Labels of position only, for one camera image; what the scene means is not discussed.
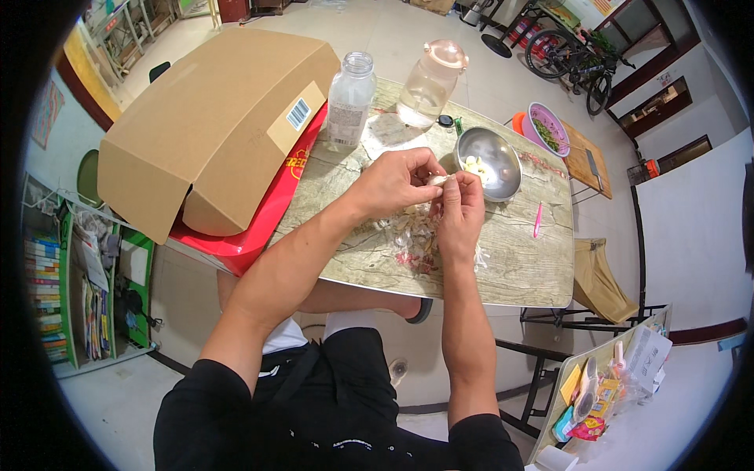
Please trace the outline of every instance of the forearm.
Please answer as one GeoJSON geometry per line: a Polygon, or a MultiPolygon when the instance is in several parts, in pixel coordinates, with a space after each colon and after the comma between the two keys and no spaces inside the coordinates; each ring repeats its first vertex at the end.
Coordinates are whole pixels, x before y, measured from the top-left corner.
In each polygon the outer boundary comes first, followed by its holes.
{"type": "Polygon", "coordinates": [[[496,413],[495,338],[471,263],[445,267],[443,357],[450,376],[449,426],[464,417],[496,413]]]}
{"type": "Polygon", "coordinates": [[[228,306],[272,330],[298,309],[361,220],[347,199],[333,201],[265,251],[242,276],[228,306]]]}

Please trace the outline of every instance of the person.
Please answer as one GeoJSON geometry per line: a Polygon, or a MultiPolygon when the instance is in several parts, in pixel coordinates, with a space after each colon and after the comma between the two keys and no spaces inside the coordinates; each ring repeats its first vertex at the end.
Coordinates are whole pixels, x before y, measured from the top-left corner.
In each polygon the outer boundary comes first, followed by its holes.
{"type": "Polygon", "coordinates": [[[523,469],[499,416],[495,339],[474,275],[482,185],[466,172],[444,189],[422,185],[430,173],[447,175],[428,148],[385,152],[237,282],[218,276],[222,315],[162,401],[156,469],[523,469]],[[396,425],[375,329],[375,308],[419,323],[428,300],[318,279],[354,227],[431,200],[441,207],[448,442],[396,425]],[[303,337],[297,310],[329,313],[321,345],[303,337]]]}

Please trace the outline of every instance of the slipper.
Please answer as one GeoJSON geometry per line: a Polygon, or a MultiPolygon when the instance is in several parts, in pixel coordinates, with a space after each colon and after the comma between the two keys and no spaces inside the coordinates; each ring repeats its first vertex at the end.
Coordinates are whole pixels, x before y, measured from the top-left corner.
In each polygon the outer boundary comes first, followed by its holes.
{"type": "Polygon", "coordinates": [[[429,317],[429,311],[432,309],[432,298],[422,298],[419,313],[411,319],[406,319],[409,324],[421,324],[429,317]]]}

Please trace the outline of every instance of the kitchen knife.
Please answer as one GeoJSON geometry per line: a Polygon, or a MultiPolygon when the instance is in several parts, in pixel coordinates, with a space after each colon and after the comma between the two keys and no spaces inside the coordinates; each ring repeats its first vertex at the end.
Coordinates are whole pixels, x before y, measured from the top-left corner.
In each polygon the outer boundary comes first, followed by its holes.
{"type": "Polygon", "coordinates": [[[597,171],[597,164],[594,163],[594,156],[592,155],[592,151],[587,149],[587,160],[589,161],[589,168],[592,169],[592,175],[597,177],[597,183],[599,183],[599,190],[604,191],[605,189],[602,187],[602,177],[599,176],[599,172],[597,171]]]}

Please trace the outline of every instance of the cardboard box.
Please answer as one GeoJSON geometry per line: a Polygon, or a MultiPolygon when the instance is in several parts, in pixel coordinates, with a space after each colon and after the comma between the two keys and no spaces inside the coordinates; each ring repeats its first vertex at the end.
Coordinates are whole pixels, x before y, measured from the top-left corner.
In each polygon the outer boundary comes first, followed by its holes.
{"type": "Polygon", "coordinates": [[[203,234],[244,231],[340,61],[324,41],[235,27],[173,64],[100,144],[97,192],[157,243],[183,205],[203,234]]]}

